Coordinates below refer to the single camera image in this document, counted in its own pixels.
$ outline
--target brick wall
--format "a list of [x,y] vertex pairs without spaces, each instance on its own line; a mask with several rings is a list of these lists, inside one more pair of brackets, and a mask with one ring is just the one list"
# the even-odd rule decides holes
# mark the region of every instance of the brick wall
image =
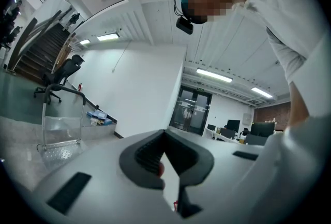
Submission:
[[291,103],[286,102],[276,106],[254,109],[254,122],[264,122],[276,119],[275,129],[285,129],[290,118]]

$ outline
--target computer monitor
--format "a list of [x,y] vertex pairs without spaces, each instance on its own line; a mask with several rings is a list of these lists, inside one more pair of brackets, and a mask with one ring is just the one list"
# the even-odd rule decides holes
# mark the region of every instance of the computer monitor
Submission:
[[228,120],[227,129],[234,130],[238,133],[240,120]]
[[212,130],[212,131],[215,131],[216,126],[208,124],[207,128]]
[[228,139],[233,139],[234,136],[236,135],[236,132],[234,130],[221,128],[221,135],[225,136]]
[[246,136],[244,144],[247,143],[248,145],[264,146],[267,139],[268,138],[266,138],[266,137],[259,137],[259,136],[255,136],[255,135],[252,135],[252,134],[248,134]]
[[274,133],[275,123],[252,123],[252,129],[250,133],[255,136],[269,137]]

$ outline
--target staircase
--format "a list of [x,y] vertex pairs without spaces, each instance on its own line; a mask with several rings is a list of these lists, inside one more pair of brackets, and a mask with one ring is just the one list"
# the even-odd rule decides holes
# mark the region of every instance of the staircase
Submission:
[[57,55],[70,35],[68,31],[63,32],[62,29],[63,26],[58,23],[44,33],[22,56],[15,72],[43,85],[39,70],[47,66],[47,70],[52,71]]

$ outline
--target office chair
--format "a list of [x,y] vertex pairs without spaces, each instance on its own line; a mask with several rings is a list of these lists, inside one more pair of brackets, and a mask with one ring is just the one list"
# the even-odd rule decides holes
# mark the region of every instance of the office chair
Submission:
[[[63,64],[54,73],[46,72],[46,68],[41,70],[40,71],[41,78],[46,87],[53,83],[60,84],[63,79],[64,79],[64,82],[63,82],[62,86],[65,86],[67,78],[70,75],[74,74],[77,70],[79,70],[81,68],[80,65],[83,62],[84,62],[84,60],[80,56],[74,55],[74,56],[72,56],[72,58],[66,59],[63,62]],[[55,92],[59,91],[58,88],[54,88],[52,90]],[[45,91],[46,91],[46,88],[37,87],[33,93],[33,97],[36,98],[37,97],[36,94],[44,94]],[[54,96],[55,98],[58,98],[58,102],[61,102],[60,97],[58,97],[53,92],[50,92],[49,100],[48,100],[47,104],[51,103],[51,95]]]

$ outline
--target door frame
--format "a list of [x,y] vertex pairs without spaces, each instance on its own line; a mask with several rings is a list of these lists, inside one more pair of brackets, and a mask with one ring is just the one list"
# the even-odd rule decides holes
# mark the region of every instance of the door frame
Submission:
[[[178,103],[178,100],[181,98],[182,96],[182,93],[183,93],[183,90],[186,90],[186,91],[189,91],[189,92],[192,92],[193,93],[193,96],[192,96],[192,100],[194,101],[197,101],[197,97],[198,97],[198,94],[200,95],[203,95],[203,96],[206,96],[207,97],[207,104],[206,104],[206,111],[205,111],[205,114],[203,116],[203,125],[201,126],[201,129],[199,131],[199,134],[195,133],[195,132],[192,132],[192,131],[188,131],[187,132],[190,132],[190,133],[194,133],[194,134],[197,134],[197,135],[201,135],[203,134],[203,131],[205,129],[205,126],[206,126],[206,123],[207,123],[207,118],[208,118],[208,113],[209,113],[209,109],[210,109],[210,103],[212,102],[212,94],[211,93],[207,93],[207,92],[202,92],[202,91],[199,91],[197,90],[196,88],[191,88],[191,87],[187,87],[187,86],[184,86],[184,85],[181,85],[180,86],[180,89],[179,89],[179,93],[178,93],[178,97],[177,97],[177,101],[176,101],[176,105]],[[171,124],[173,123],[174,121],[174,118],[175,118],[175,115],[174,115],[174,112],[176,110],[176,105],[175,105],[175,108],[174,108],[174,111],[172,113],[172,117],[171,117],[171,120],[170,120],[170,123],[169,125],[171,126]]]

